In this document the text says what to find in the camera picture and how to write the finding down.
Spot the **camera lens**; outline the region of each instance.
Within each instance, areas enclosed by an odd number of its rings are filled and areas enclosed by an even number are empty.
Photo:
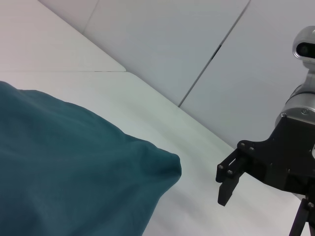
[[[312,43],[300,43],[296,47],[296,52],[298,55],[306,58],[315,59],[315,44]]]

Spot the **white surface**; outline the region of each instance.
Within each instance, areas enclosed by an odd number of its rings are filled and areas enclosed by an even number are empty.
[[[97,0],[39,0],[80,33],[83,32]]]
[[[125,71],[35,0],[1,0],[0,32],[0,71]]]
[[[247,3],[100,0],[84,35],[178,105]]]
[[[179,155],[183,174],[159,201],[144,236],[287,236],[300,201],[241,177],[226,207],[217,204],[217,164],[233,149],[130,73],[0,73],[85,107],[125,133]],[[309,235],[305,227],[304,236]]]
[[[263,141],[307,70],[293,40],[314,25],[313,0],[252,0],[181,108],[236,147]]]

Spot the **teal fabric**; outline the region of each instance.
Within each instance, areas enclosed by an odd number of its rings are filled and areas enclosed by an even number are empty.
[[[177,155],[0,82],[0,236],[140,236],[180,176]]]

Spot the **bolt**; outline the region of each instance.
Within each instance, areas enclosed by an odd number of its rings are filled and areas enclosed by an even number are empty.
[[[310,111],[309,111],[309,109],[303,108],[301,110],[301,113],[304,114],[304,115],[307,115],[308,113],[310,113]]]
[[[313,203],[308,203],[307,206],[309,207],[309,209],[313,209],[314,208],[314,204]]]

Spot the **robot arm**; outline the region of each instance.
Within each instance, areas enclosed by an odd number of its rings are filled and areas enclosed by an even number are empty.
[[[300,236],[305,222],[315,236],[315,26],[297,35],[293,54],[309,69],[305,82],[285,104],[269,139],[240,141],[218,165],[218,203],[226,205],[246,172],[279,190],[305,195],[289,236]]]

